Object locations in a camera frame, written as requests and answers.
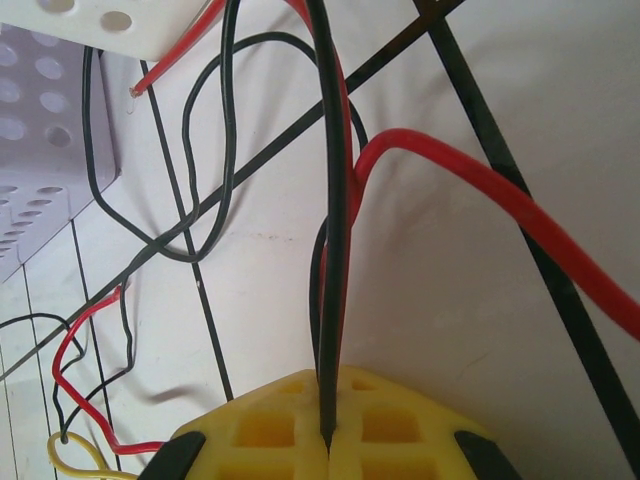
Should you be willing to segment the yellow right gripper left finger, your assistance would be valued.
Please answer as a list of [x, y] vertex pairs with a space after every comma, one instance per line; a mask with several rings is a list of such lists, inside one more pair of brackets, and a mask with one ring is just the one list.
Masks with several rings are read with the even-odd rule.
[[141, 479], [327, 479], [318, 387], [302, 370], [179, 427]]

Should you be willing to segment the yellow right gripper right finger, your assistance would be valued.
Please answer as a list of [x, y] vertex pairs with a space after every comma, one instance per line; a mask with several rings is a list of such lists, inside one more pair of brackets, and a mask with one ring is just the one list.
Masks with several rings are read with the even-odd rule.
[[342, 367], [332, 479], [519, 479], [494, 436], [428, 396]]

